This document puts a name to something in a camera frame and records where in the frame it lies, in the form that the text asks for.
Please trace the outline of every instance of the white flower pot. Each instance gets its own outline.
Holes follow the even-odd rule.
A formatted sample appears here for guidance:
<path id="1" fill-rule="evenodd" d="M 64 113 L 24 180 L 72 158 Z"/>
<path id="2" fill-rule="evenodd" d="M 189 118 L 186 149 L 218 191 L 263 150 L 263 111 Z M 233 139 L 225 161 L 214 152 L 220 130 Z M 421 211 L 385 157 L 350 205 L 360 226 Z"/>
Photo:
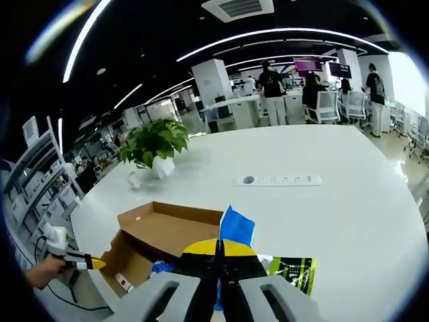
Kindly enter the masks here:
<path id="1" fill-rule="evenodd" d="M 152 166 L 152 172 L 157 179 L 164 179 L 169 176 L 174 170 L 174 162 L 172 158 L 160 158 L 156 156 L 154 158 L 154 165 Z"/>

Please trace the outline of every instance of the black shirt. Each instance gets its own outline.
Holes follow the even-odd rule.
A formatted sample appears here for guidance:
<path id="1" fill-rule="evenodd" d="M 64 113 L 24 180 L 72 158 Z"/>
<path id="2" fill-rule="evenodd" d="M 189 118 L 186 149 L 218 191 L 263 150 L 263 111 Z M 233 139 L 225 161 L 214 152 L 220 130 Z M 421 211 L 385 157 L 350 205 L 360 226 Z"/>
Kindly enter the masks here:
<path id="1" fill-rule="evenodd" d="M 280 74 L 274 70 L 264 70 L 259 75 L 259 84 L 263 87 L 266 98 L 281 97 L 282 90 L 279 82 L 282 81 Z"/>
<path id="2" fill-rule="evenodd" d="M 325 91 L 326 89 L 320 84 L 310 84 L 302 89 L 302 104 L 307 105 L 311 109 L 316 109 L 317 92 Z"/>
<path id="3" fill-rule="evenodd" d="M 376 72 L 370 72 L 367 77 L 367 86 L 370 90 L 370 100 L 384 105 L 384 84 L 380 75 Z"/>

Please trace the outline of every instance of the cable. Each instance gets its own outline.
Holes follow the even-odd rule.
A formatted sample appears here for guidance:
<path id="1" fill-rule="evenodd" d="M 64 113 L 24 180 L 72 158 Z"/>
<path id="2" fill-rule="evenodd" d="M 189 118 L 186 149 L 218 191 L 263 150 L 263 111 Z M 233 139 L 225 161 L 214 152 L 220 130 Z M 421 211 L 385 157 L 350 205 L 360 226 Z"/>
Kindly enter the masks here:
<path id="1" fill-rule="evenodd" d="M 34 247 L 34 261 L 36 262 L 36 265 L 37 265 L 37 263 L 38 263 L 38 259 L 37 259 L 37 257 L 36 257 L 36 252 L 37 252 L 37 248 L 38 248 L 39 241 L 40 241 L 41 239 L 46 240 L 46 237 L 45 237 L 45 236 L 40 236 L 40 237 L 38 238 L 37 242 L 36 242 L 36 246 Z M 50 291 L 52 292 L 52 294 L 53 294 L 53 295 L 55 295 L 56 297 L 58 297 L 61 301 L 65 302 L 65 303 L 67 303 L 67 304 L 70 304 L 70 305 L 72 305 L 72 306 L 74 306 L 74 307 L 77 307 L 78 309 L 82 309 L 82 310 L 85 310 L 85 311 L 98 311 L 98 310 L 110 309 L 110 307 L 95 307 L 95 308 L 93 308 L 93 309 L 88 309 L 88 308 L 86 308 L 86 307 L 81 307 L 80 305 L 77 305 L 77 304 L 74 304 L 74 303 L 72 303 L 72 302 L 69 302 L 69 301 L 67 301 L 66 299 L 63 299 L 60 295 L 56 294 L 56 293 L 52 290 L 52 288 L 51 288 L 51 286 L 50 286 L 49 284 L 48 284 L 48 288 L 50 289 Z"/>

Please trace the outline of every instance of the purple screen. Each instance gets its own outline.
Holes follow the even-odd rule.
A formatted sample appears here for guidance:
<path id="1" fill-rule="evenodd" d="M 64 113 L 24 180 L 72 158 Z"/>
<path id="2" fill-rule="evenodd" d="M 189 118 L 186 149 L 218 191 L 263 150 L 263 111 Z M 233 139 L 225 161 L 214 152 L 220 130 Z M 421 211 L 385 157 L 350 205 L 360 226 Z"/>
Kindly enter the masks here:
<path id="1" fill-rule="evenodd" d="M 317 60 L 296 60 L 295 65 L 298 72 L 322 71 L 322 66 Z"/>

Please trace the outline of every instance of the human hand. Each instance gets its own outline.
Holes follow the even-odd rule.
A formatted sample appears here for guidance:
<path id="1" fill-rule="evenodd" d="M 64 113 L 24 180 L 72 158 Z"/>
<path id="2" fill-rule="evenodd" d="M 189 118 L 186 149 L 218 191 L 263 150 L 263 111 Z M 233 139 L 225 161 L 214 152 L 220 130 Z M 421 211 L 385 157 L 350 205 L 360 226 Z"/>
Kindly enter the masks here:
<path id="1" fill-rule="evenodd" d="M 28 284 L 42 290 L 53 279 L 59 277 L 66 269 L 66 262 L 61 258 L 48 257 L 25 272 Z"/>

